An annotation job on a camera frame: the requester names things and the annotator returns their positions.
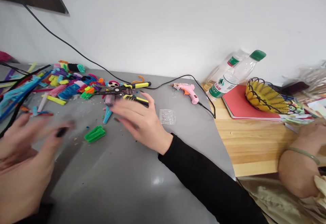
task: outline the wooden desk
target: wooden desk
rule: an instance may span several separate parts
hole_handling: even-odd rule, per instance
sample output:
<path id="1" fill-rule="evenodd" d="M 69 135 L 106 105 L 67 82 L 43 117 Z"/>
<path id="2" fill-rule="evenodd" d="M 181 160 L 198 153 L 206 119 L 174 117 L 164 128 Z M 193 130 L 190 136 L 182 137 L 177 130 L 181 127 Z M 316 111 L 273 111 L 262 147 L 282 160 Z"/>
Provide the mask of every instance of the wooden desk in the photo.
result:
<path id="1" fill-rule="evenodd" d="M 297 134 L 281 122 L 232 119 L 222 99 L 215 101 L 214 106 L 215 124 L 230 155 L 235 176 L 277 172 L 281 153 Z"/>

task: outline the bracelet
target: bracelet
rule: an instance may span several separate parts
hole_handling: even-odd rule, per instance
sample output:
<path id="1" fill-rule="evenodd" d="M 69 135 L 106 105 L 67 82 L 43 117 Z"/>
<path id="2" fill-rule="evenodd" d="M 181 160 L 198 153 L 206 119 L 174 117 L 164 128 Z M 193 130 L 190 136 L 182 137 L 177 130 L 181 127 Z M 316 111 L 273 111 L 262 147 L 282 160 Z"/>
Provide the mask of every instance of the bracelet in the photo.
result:
<path id="1" fill-rule="evenodd" d="M 295 151 L 297 153 L 300 153 L 300 154 L 303 154 L 305 156 L 308 156 L 309 158 L 311 158 L 313 161 L 315 161 L 315 163 L 317 165 L 320 164 L 320 161 L 319 159 L 317 159 L 315 156 L 313 156 L 312 154 L 309 154 L 307 151 L 304 151 L 302 149 L 298 149 L 298 148 L 294 148 L 294 147 L 288 147 L 286 150 L 292 150 L 292 151 Z"/>

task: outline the gray tabletop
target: gray tabletop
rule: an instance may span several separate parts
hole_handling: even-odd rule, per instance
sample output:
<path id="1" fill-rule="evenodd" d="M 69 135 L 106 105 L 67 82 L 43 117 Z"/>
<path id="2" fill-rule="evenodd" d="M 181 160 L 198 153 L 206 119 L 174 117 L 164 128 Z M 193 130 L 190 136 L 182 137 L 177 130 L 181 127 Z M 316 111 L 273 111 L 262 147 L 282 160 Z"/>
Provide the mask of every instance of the gray tabletop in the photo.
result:
<path id="1" fill-rule="evenodd" d="M 27 65 L 19 65 L 27 70 Z M 0 67 L 0 78 L 9 69 Z M 115 80 L 102 70 L 87 70 L 105 79 Z M 137 74 L 114 72 L 122 79 L 138 80 Z M 143 75 L 156 87 L 169 77 Z M 192 83 L 190 79 L 177 82 Z M 209 108 L 204 93 L 195 85 L 199 101 Z M 193 105 L 183 91 L 164 85 L 157 90 L 142 89 L 155 100 L 156 112 L 172 109 L 175 125 L 163 125 L 185 143 L 203 153 L 230 177 L 235 178 L 230 157 L 216 129 L 211 114 Z M 41 94 L 31 94 L 28 107 L 38 106 Z M 215 217 L 187 190 L 158 159 L 158 154 L 139 142 L 121 123 L 113 120 L 106 125 L 102 115 L 102 96 L 90 100 L 68 100 L 64 106 L 47 101 L 44 109 L 52 111 L 54 120 L 64 116 L 77 121 L 73 132 L 65 137 L 56 158 L 52 180 L 45 192 L 46 201 L 55 202 L 50 223 L 217 223 Z M 8 119 L 0 125 L 3 129 Z M 103 125 L 106 136 L 93 144 L 84 135 L 95 126 Z M 39 149 L 42 142 L 35 145 Z"/>

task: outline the hot glue gun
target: hot glue gun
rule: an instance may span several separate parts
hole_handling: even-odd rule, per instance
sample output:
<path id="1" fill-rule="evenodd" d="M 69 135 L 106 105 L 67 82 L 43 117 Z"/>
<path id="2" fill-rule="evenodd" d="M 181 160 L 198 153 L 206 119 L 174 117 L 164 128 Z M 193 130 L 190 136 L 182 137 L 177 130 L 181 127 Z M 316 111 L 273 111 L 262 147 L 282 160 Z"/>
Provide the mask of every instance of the hot glue gun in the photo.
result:
<path id="1" fill-rule="evenodd" d="M 173 86 L 175 89 L 182 89 L 184 91 L 184 95 L 190 96 L 192 104 L 197 104 L 199 102 L 199 98 L 194 92 L 195 86 L 193 84 L 174 83 L 169 84 L 169 86 Z"/>

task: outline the black wire basket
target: black wire basket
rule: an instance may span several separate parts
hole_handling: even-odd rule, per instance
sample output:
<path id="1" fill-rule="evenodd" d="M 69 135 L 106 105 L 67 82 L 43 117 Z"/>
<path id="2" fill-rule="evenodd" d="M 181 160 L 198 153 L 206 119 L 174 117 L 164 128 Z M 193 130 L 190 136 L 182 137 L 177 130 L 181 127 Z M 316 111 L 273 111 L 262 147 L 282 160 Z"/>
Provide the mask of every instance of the black wire basket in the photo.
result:
<path id="1" fill-rule="evenodd" d="M 246 99 L 256 109 L 276 114 L 295 114 L 296 107 L 286 95 L 278 93 L 279 89 L 261 78 L 251 78 L 247 83 Z"/>

